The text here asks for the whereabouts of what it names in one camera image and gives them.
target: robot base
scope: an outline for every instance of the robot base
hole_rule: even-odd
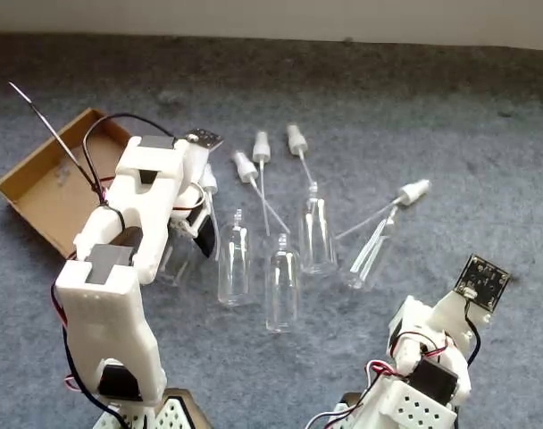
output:
[[[348,393],[334,411],[354,405],[356,393]],[[353,414],[330,429],[451,429],[456,413],[399,380],[381,378]]]
[[[145,414],[142,408],[134,414],[134,408],[120,407],[116,411],[125,418],[132,429],[144,428]],[[192,399],[189,391],[167,389],[164,403],[156,410],[155,419],[147,420],[146,429],[212,429],[202,410]],[[93,429],[120,429],[119,422],[113,416],[103,413]]]

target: white spray nozzle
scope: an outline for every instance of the white spray nozzle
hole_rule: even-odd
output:
[[[293,156],[300,156],[301,153],[307,152],[305,137],[294,123],[288,125],[288,145],[289,152]]]
[[[418,198],[426,194],[429,189],[430,181],[428,179],[409,183],[398,190],[399,203],[403,206],[410,206]]]
[[[244,183],[249,183],[257,179],[257,170],[254,164],[247,159],[244,152],[236,152],[232,157],[236,167],[238,168],[238,176]]]
[[[202,177],[200,177],[200,182],[198,184],[206,192],[210,192],[212,195],[216,195],[218,193],[218,183],[216,182],[216,178],[214,177],[212,166],[210,164],[206,164],[204,166],[204,172],[202,173]]]
[[[270,150],[270,144],[268,143],[268,133],[265,131],[258,131],[255,135],[254,152],[252,154],[252,160],[255,163],[264,164],[270,161],[272,152]]]

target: white wall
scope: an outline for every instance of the white wall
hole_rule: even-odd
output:
[[[543,49],[543,0],[0,0],[0,31]]]

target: cardboard box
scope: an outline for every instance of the cardboard box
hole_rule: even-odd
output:
[[[87,109],[59,131],[63,141],[87,170],[81,141],[103,114]],[[130,134],[112,121],[104,122],[88,142],[100,177],[113,176]],[[0,179],[0,192],[10,205],[64,257],[98,198],[74,163],[51,138]]]

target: white wire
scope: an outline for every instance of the white wire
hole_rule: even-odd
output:
[[[374,360],[369,361],[369,363],[366,365],[366,368],[367,368],[367,371],[366,371],[366,373],[367,373],[367,388],[366,388],[366,390],[371,388],[371,384],[372,384],[371,367],[373,365],[375,365],[375,364],[377,364],[379,366],[384,366],[385,369],[387,369],[391,373],[395,372],[393,367],[390,364],[388,364],[387,362],[385,362],[384,360],[374,359]],[[357,402],[353,406],[345,408],[345,409],[343,409],[341,411],[325,411],[323,413],[319,413],[318,415],[314,416],[311,420],[309,420],[307,425],[305,425],[305,429],[311,429],[311,427],[314,425],[314,423],[317,420],[319,420],[320,418],[333,417],[333,416],[343,416],[344,414],[349,413],[350,411],[354,411],[356,408],[359,407],[359,405],[360,405],[360,402]]]
[[[81,389],[79,387],[76,387],[74,384],[72,384],[72,382],[74,382],[75,380],[73,379],[73,376],[72,375],[67,375],[64,379],[63,379],[63,383],[65,384],[65,387],[67,389],[69,389],[70,391],[75,391],[75,392],[80,392]]]
[[[301,164],[304,166],[305,174],[307,175],[307,179],[309,180],[309,184],[313,185],[315,181],[313,180],[313,177],[311,177],[311,172],[309,171],[309,168],[307,168],[307,163],[305,162],[305,155],[303,150],[299,149],[299,159],[301,159]]]
[[[180,212],[188,212],[190,210],[194,210],[195,208],[198,208],[204,204],[206,201],[206,193],[204,191],[204,188],[202,188],[198,183],[195,181],[190,182],[191,186],[194,186],[196,189],[198,189],[198,192],[200,193],[200,200],[190,207],[173,207],[172,210],[180,211]]]
[[[349,228],[348,230],[346,231],[343,231],[341,232],[340,234],[336,235],[335,236],[335,240],[341,240],[342,238],[346,237],[347,235],[349,235],[351,232],[355,232],[357,231],[358,229],[362,228],[363,226],[365,226],[367,223],[369,223],[370,221],[372,221],[375,217],[377,216],[380,216],[382,215],[383,213],[385,213],[387,210],[389,210],[392,206],[396,206],[398,203],[400,203],[402,200],[401,197],[398,197],[398,198],[395,198],[393,199],[390,203],[388,203],[386,206],[384,206],[383,208],[380,208],[379,210],[377,210],[375,213],[371,214],[369,217],[367,217],[364,221],[361,221],[360,223],[358,223],[357,225],[355,226],[352,226],[351,228]]]
[[[344,414],[348,413],[352,408],[355,408],[355,405],[349,408],[345,408],[342,411],[327,411],[324,413],[319,413],[317,416],[314,416],[308,423],[305,425],[305,429],[311,429],[313,424],[323,417],[333,417],[333,416],[343,416]]]
[[[288,226],[281,220],[280,215],[276,213],[276,211],[273,209],[272,206],[270,206],[270,203],[268,203],[268,201],[265,198],[262,198],[262,193],[257,188],[257,185],[255,184],[255,180],[253,178],[250,180],[250,184],[252,185],[252,188],[254,188],[255,193],[258,195],[258,197],[263,200],[263,202],[265,203],[265,206],[268,207],[268,210],[270,210],[270,213],[273,215],[273,217],[275,217],[275,220],[278,221],[278,223],[281,225],[281,228],[284,229],[286,234],[291,234],[291,231],[289,230]]]
[[[263,187],[263,159],[260,160],[260,188],[262,189],[262,210],[263,224],[265,225],[265,235],[270,236],[270,221],[268,220],[268,211],[265,208],[265,190]]]

